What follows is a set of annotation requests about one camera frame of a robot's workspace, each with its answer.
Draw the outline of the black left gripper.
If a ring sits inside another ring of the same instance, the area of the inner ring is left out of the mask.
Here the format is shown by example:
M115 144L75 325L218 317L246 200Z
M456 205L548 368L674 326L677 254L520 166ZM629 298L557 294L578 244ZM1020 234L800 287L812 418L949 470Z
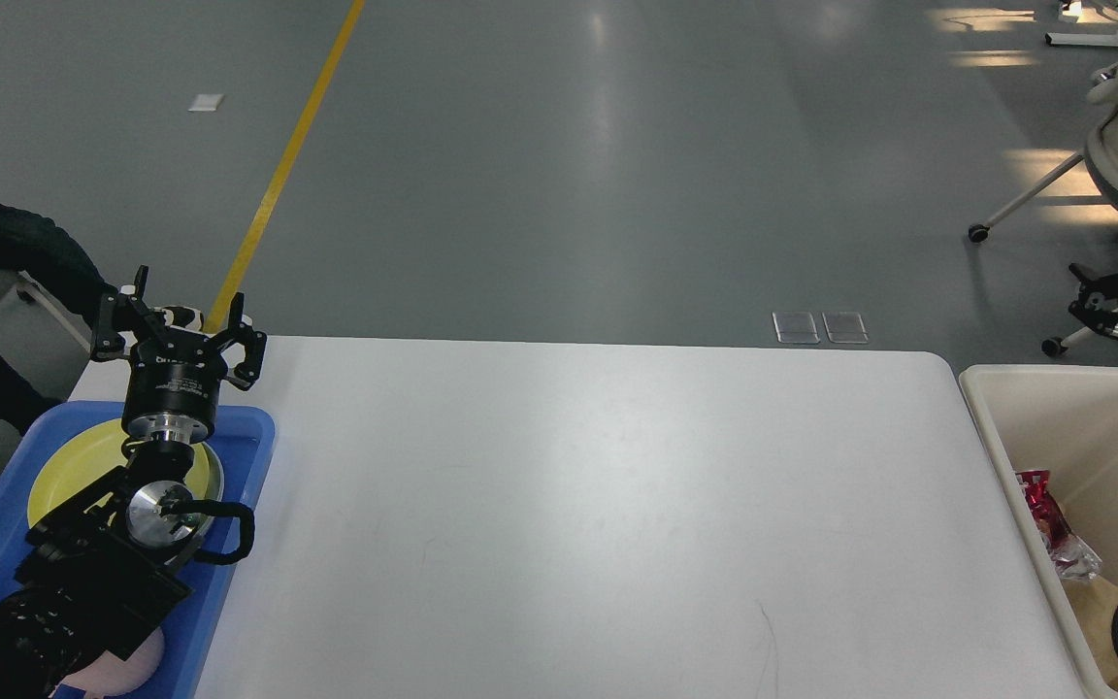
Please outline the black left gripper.
M268 336L245 315L245 296L235 292L221 331L206 338L195 361L181 361L177 332L181 306L146 306L149 267L138 267L131 284L102 293L91 338L93 362L127 359L130 377L121 429L130 437L201 443L214 436L220 384L247 393L260 380ZM240 347L230 366L227 350Z

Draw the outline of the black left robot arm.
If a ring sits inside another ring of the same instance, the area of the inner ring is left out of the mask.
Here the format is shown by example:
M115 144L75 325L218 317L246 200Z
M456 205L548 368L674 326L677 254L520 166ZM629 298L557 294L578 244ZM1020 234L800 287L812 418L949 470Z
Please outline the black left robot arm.
M127 460L25 533L17 589L0 601L0 698L45 698L105 654L127 660L191 596L186 565L252 552L252 506L196 495L184 479L214 436L222 382L250 389L268 337L244 317L241 292L214 336L163 321L144 304L148 273L102 297L91 349L94 362L130 366Z

